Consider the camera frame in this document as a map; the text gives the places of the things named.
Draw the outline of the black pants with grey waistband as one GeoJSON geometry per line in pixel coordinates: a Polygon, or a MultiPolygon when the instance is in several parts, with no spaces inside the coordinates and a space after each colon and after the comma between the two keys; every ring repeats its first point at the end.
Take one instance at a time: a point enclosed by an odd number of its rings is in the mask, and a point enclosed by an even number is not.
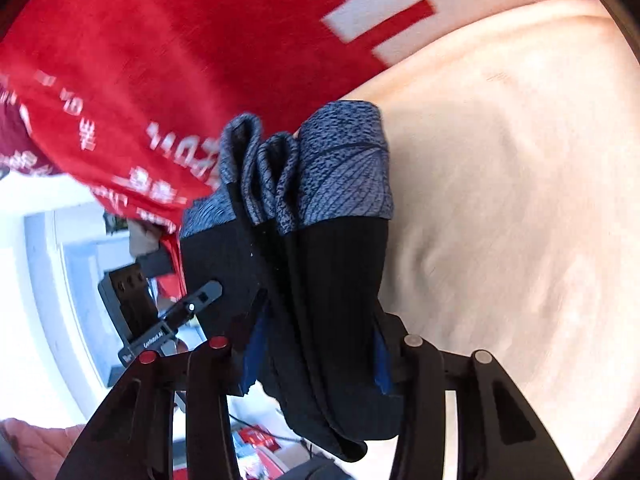
{"type": "Polygon", "coordinates": [[[288,426],[341,460],[399,430],[378,303],[394,204],[378,108],[335,101],[296,133],[243,114],[220,139],[220,185],[183,217],[186,286],[221,296],[200,317],[234,348],[288,426]]]}

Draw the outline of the red blanket with white characters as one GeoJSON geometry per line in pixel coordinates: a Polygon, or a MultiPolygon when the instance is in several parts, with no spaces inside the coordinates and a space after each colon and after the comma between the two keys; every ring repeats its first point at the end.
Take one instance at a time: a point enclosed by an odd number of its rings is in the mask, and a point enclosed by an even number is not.
{"type": "Polygon", "coordinates": [[[156,231],[190,287],[184,212],[222,188],[222,130],[296,130],[454,30],[548,0],[1,0],[1,166],[66,174],[156,231]]]}

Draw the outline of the cream beige towel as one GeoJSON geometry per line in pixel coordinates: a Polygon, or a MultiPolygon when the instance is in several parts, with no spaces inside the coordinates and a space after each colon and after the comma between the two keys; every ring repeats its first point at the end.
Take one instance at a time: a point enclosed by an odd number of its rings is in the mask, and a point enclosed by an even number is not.
{"type": "Polygon", "coordinates": [[[354,91],[381,111],[395,203],[381,301],[489,350],[572,474],[639,405],[639,64],[598,0],[450,32],[354,91]]]}

